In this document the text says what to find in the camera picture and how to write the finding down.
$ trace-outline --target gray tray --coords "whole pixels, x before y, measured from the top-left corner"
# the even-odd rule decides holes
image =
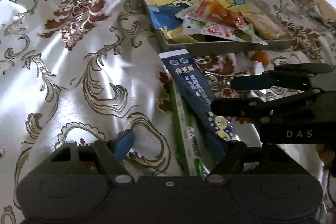
[[[258,5],[253,0],[245,0],[246,2],[251,2],[253,5],[258,7],[262,12],[264,12],[274,23],[276,23],[282,30],[284,30],[289,39],[284,40],[271,40],[267,41],[268,45],[261,45],[251,42],[237,42],[237,41],[213,41],[213,42],[196,42],[196,43],[179,43],[179,44],[169,44],[163,33],[159,29],[155,29],[155,34],[160,47],[164,52],[186,49],[192,56],[205,56],[211,54],[221,54],[227,52],[242,52],[242,51],[260,51],[260,50],[283,50],[295,44],[295,39],[292,38],[288,30],[282,26],[279,20],[263,7]],[[143,0],[146,7],[147,13],[149,14],[148,6],[146,0]]]

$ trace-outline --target orange fruit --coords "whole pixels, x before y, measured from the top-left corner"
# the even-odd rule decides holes
[[[264,67],[267,67],[269,65],[270,58],[266,52],[259,51],[252,56],[251,61],[261,62]]]

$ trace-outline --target cartoon illustration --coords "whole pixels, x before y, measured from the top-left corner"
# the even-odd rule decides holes
[[[153,27],[162,29],[166,37],[175,37],[182,32],[183,20],[175,17],[175,14],[200,0],[146,0],[150,12]],[[225,8],[243,15],[252,13],[245,0],[218,0]]]
[[[229,133],[227,127],[229,126],[227,120],[223,116],[216,116],[213,112],[208,112],[208,120],[210,125],[213,126],[216,130],[216,134],[226,141],[231,140],[233,133]]]
[[[154,28],[166,26],[168,31],[178,28],[183,20],[175,17],[175,14],[191,5],[192,3],[185,0],[176,0],[162,6],[148,5]]]

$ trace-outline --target white satin fabric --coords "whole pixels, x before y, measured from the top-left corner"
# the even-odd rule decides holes
[[[333,22],[312,0],[257,1],[298,41],[296,48],[268,51],[269,69],[334,63]],[[160,48],[140,0],[0,0],[0,11],[1,224],[23,220],[17,183],[67,140],[85,145],[132,128],[135,145],[124,160],[132,175],[182,175],[171,112],[159,107],[166,94]],[[205,70],[225,67],[227,57],[234,67],[230,75],[249,71],[252,55],[223,54]],[[272,100],[294,93],[273,89],[252,96]],[[261,145],[251,124],[234,122],[234,127],[248,145]],[[285,149],[321,179],[314,146]]]

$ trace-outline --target red label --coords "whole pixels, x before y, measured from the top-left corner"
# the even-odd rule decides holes
[[[225,36],[226,36],[226,37],[230,37],[230,34],[229,34],[229,32],[227,31],[227,29],[224,27],[224,25],[223,25],[223,29],[224,29]]]
[[[210,0],[203,0],[196,11],[196,15],[201,16],[205,10],[205,7],[209,4]]]

